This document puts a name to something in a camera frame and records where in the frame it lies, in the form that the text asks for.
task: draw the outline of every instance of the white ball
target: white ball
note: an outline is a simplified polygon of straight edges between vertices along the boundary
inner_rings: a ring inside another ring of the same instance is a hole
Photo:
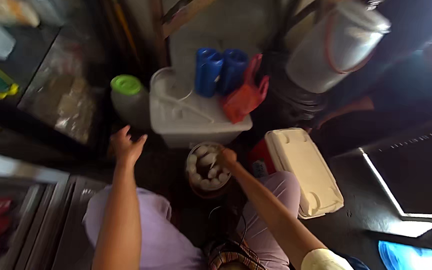
[[[196,173],[196,164],[188,164],[186,171],[188,171],[189,175],[194,175]]]
[[[200,147],[198,147],[195,151],[196,156],[203,156],[204,154],[206,154],[208,152],[208,147],[201,145]]]
[[[221,183],[226,183],[230,179],[230,176],[225,173],[220,173],[218,179]]]
[[[208,166],[216,162],[216,153],[209,153],[206,156],[201,157],[199,160],[199,165],[201,166]]]
[[[195,173],[190,175],[189,179],[191,180],[191,183],[197,187],[201,185],[202,177],[199,173]]]
[[[214,146],[208,146],[208,153],[217,153],[218,149]]]
[[[188,164],[196,164],[196,161],[198,161],[198,156],[195,154],[192,154],[188,157]]]
[[[218,178],[213,178],[211,179],[209,184],[211,185],[211,187],[219,187],[219,185],[221,185],[221,182],[218,180]]]
[[[210,169],[208,171],[208,178],[215,178],[218,176],[218,169],[213,167],[213,169]]]
[[[205,189],[205,190],[208,190],[211,188],[211,182],[208,179],[202,179],[200,185],[201,185],[201,188]]]

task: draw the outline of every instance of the orange bag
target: orange bag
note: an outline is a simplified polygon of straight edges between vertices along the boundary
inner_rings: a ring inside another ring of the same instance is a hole
[[[248,68],[244,71],[243,85],[234,90],[231,94],[221,99],[223,111],[233,124],[243,121],[244,117],[265,100],[269,86],[269,76],[265,75],[255,85],[255,75],[261,65],[262,54],[256,54],[249,62]]]

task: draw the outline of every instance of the blue bottle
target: blue bottle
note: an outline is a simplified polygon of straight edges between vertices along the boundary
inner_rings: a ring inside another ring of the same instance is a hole
[[[196,77],[194,90],[197,94],[210,98],[215,94],[216,83],[223,67],[222,55],[213,48],[200,48],[196,52]]]
[[[248,55],[240,49],[226,49],[223,53],[223,69],[217,85],[217,92],[230,94],[243,84],[243,74],[248,67]]]

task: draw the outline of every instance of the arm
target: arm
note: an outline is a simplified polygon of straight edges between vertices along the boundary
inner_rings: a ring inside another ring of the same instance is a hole
[[[303,258],[310,251],[327,249],[273,193],[237,162],[233,150],[223,149],[218,159],[219,163],[236,177],[258,216],[267,224],[276,242],[296,269],[299,269]]]
[[[364,96],[363,98],[354,101],[348,105],[345,105],[344,107],[339,108],[338,110],[326,115],[324,118],[322,118],[318,123],[318,129],[321,128],[321,126],[326,123],[327,121],[341,116],[343,114],[349,114],[351,112],[356,111],[373,111],[375,109],[375,105],[371,98],[369,96]]]
[[[139,269],[141,222],[134,167],[147,135],[133,143],[131,135],[127,135],[129,128],[126,126],[111,136],[117,161],[96,244],[93,270]]]

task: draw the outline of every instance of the cooler box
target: cooler box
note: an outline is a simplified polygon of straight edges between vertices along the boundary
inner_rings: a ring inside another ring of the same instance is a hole
[[[279,171],[296,175],[301,187],[299,218],[310,219],[344,206],[343,195],[318,148],[301,128],[266,133],[249,153],[255,177]]]

